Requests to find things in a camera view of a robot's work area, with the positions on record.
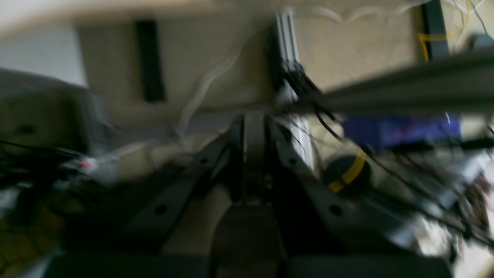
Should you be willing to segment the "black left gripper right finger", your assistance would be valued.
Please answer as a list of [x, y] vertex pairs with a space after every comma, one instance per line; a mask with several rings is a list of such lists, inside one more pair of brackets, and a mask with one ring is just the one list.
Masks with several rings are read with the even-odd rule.
[[451, 278], [448, 262], [418, 255], [379, 232], [328, 189], [294, 150], [284, 127], [245, 116], [246, 189], [274, 214], [282, 246], [276, 278]]

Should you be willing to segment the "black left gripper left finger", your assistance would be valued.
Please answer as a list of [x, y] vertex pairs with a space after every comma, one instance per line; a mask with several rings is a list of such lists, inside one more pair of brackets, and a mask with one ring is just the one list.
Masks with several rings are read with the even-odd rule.
[[231, 162], [240, 162], [245, 121], [229, 129], [191, 157], [172, 162], [146, 178], [146, 184], [113, 192], [93, 212], [69, 220], [63, 252], [46, 269], [48, 278], [210, 277], [206, 256], [160, 256], [191, 199], [210, 190]]

